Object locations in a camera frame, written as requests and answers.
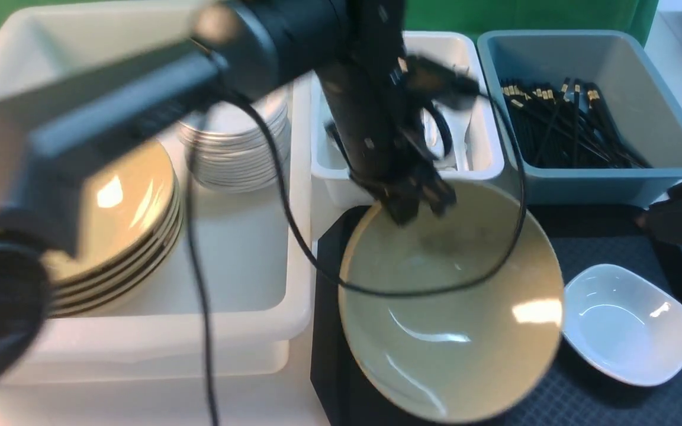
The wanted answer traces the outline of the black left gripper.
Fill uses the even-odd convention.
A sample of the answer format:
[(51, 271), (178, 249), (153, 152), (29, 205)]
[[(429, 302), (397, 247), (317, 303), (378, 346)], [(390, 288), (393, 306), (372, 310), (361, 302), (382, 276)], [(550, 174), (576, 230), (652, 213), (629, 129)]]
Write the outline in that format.
[(455, 205), (455, 190), (425, 143), (420, 114), (435, 103), (470, 108), (481, 93), (479, 81), (416, 54), (381, 70), (339, 60), (317, 75), (333, 117), (327, 130), (342, 146), (350, 178), (396, 224), (416, 218), (421, 204), (437, 216)]

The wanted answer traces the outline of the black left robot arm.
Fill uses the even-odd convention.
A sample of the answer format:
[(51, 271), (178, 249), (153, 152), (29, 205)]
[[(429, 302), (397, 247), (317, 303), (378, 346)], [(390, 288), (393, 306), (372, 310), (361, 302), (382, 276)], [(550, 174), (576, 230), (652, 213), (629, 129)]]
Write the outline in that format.
[(49, 249), (75, 256), (83, 184), (195, 111), (245, 107), (314, 71), (352, 179), (398, 225), (425, 202), (455, 204), (417, 140), (432, 101), (465, 110), (477, 81), (406, 56), (403, 1), (220, 1), (190, 35), (136, 56), (0, 99), (0, 377), (49, 316)]

